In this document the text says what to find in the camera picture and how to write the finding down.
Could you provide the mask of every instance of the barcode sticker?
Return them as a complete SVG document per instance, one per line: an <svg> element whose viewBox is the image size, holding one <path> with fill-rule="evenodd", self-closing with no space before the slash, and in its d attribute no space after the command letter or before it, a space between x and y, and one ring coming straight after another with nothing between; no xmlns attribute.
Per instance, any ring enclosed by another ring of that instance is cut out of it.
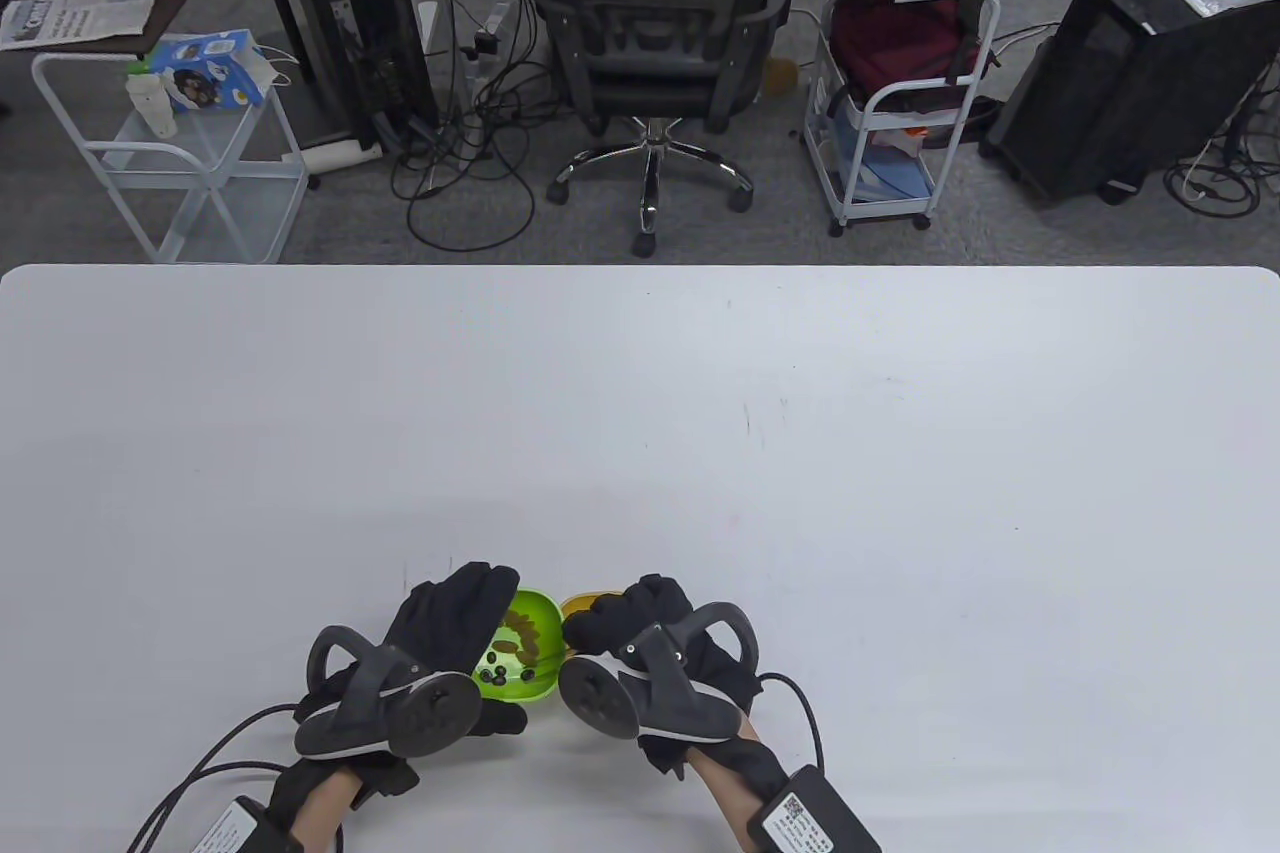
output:
<svg viewBox="0 0 1280 853"><path fill-rule="evenodd" d="M795 793L778 803L762 826L781 853L831 853L836 848Z"/></svg>
<svg viewBox="0 0 1280 853"><path fill-rule="evenodd" d="M239 803L232 803L191 853L236 853L253 833L255 826L257 824L248 811Z"/></svg>

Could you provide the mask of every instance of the green bowl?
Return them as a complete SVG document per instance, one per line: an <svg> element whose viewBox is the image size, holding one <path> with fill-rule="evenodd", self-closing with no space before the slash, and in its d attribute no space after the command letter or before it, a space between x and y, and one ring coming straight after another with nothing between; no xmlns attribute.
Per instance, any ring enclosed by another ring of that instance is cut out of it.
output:
<svg viewBox="0 0 1280 853"><path fill-rule="evenodd" d="M489 640L475 672L480 694L508 703L550 695L567 653L559 603L536 589L521 589Z"/></svg>

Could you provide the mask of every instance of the chrome chair base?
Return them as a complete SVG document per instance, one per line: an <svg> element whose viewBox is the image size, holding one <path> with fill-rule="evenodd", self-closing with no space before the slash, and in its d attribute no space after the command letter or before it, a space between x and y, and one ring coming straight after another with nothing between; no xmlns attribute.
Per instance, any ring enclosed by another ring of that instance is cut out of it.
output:
<svg viewBox="0 0 1280 853"><path fill-rule="evenodd" d="M557 173L556 178L547 187L547 199L556 204L566 202L568 200L570 177L580 172L580 169L590 167L593 163L603 161L603 159L625 158L628 152L644 152L644 195L640 199L640 232L636 233L635 241L631 243L631 254L635 254L640 259L653 257L654 251L658 250L658 240L654 233L658 219L658 191L662 184L662 163L668 155L695 159L695 161L708 163L710 167L719 168L719 172L723 172L733 182L733 191L728 199L730 209L736 210L736 213L745 213L751 207L751 200L755 199L755 187L746 173L727 161L718 152L710 152L710 150L704 150L701 146L695 146L694 143L682 143L681 140L672 140L671 131L675 129L680 120L641 120L639 117L631 117L631 122L640 127L640 140L631 141L631 143L614 143L582 150Z"/></svg>

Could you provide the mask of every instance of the office chair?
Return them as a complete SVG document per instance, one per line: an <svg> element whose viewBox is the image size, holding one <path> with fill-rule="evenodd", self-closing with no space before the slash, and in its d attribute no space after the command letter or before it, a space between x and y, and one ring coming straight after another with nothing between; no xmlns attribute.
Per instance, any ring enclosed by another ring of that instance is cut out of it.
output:
<svg viewBox="0 0 1280 853"><path fill-rule="evenodd" d="M664 159L717 167L732 182L728 205L745 213L754 196L746 173L717 152L682 143L681 120L723 132L760 86L764 58L790 0L535 0L552 38L553 76L588 129L603 136L611 118L637 127L627 143L584 150L557 173L547 199L568 200L580 169L631 152L645 155L640 232L631 245L653 257Z"/></svg>

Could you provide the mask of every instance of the bottle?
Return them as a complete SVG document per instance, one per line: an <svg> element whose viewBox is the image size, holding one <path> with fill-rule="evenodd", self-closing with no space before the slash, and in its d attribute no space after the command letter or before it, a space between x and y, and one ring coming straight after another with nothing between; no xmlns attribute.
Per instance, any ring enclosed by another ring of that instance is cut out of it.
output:
<svg viewBox="0 0 1280 853"><path fill-rule="evenodd" d="M125 77L124 90L133 100L133 109L142 114L160 140L173 140L178 134L178 120L173 118L173 102L169 92L155 73L132 73Z"/></svg>

